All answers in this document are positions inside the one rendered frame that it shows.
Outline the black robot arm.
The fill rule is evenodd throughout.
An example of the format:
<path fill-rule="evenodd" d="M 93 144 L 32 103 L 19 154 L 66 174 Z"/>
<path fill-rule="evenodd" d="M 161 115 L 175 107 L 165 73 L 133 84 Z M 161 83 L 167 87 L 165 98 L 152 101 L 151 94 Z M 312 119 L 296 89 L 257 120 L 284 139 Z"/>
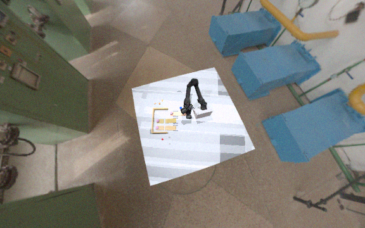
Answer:
<path fill-rule="evenodd" d="M 191 81 L 189 81 L 189 83 L 187 84 L 186 97 L 184 99 L 183 108 L 181 108 L 182 114 L 187 113 L 187 111 L 191 111 L 191 108 L 193 107 L 193 105 L 190 104 L 190 92 L 191 92 L 192 86 L 195 87 L 196 93 L 198 95 L 197 100 L 201 104 L 201 106 L 200 106 L 201 110 L 207 110 L 207 102 L 205 102 L 204 98 L 202 97 L 198 84 L 199 84 L 198 79 L 191 79 Z"/>

